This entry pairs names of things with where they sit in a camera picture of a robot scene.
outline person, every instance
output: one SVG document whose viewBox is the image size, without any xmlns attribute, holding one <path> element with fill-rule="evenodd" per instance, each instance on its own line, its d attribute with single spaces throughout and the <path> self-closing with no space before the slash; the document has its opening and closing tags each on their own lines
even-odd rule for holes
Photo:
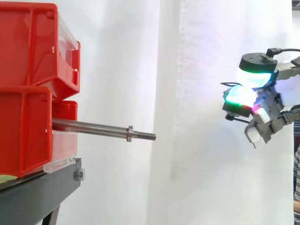
<svg viewBox="0 0 300 225">
<path fill-rule="evenodd" d="M 294 224 L 300 225 L 300 146 L 294 154 Z"/>
</svg>

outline yellow object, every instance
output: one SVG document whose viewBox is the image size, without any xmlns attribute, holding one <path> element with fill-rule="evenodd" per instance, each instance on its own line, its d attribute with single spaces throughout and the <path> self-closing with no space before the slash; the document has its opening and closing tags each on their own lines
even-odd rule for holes
<svg viewBox="0 0 300 225">
<path fill-rule="evenodd" d="M 8 181 L 8 180 L 15 180 L 17 178 L 18 177 L 10 176 L 10 175 L 0 175 L 0 184 L 4 183 L 5 181 Z"/>
</svg>

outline striped shirt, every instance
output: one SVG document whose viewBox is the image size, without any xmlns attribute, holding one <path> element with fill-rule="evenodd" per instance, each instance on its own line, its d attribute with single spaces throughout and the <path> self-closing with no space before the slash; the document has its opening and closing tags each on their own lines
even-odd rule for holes
<svg viewBox="0 0 300 225">
<path fill-rule="evenodd" d="M 296 183 L 295 193 L 294 193 L 294 201 L 300 202 L 300 147 L 294 154 L 294 183 Z M 294 221 L 295 225 L 300 225 L 300 214 L 294 212 Z"/>
</svg>

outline black metal shelf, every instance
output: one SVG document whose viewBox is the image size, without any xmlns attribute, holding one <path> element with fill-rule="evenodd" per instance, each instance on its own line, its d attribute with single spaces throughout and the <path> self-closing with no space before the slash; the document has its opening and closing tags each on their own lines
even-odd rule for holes
<svg viewBox="0 0 300 225">
<path fill-rule="evenodd" d="M 77 159 L 75 164 L 51 174 L 41 172 L 1 184 L 0 224 L 35 225 L 44 218 L 43 224 L 51 224 L 50 218 L 57 215 L 58 206 L 80 187 L 81 182 L 74 175 L 81 164 L 81 159 Z"/>
</svg>

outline transparent bin front panel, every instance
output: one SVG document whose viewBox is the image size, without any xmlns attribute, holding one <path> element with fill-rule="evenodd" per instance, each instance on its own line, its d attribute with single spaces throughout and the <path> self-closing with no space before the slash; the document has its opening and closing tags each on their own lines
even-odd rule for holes
<svg viewBox="0 0 300 225">
<path fill-rule="evenodd" d="M 53 153 L 52 162 L 44 165 L 46 173 L 53 173 L 75 163 L 77 154 L 77 133 L 52 131 Z"/>
<path fill-rule="evenodd" d="M 58 42 L 61 57 L 72 67 L 72 51 L 78 50 L 78 42 L 61 17 L 59 17 Z"/>
</svg>

